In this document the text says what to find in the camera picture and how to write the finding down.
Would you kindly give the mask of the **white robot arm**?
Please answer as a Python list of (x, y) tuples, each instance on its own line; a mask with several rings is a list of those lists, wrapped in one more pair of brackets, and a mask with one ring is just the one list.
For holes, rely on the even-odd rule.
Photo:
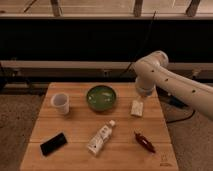
[(158, 86), (213, 121), (213, 87), (167, 70), (168, 63), (163, 51), (154, 51), (137, 60), (133, 65), (137, 92), (149, 96)]

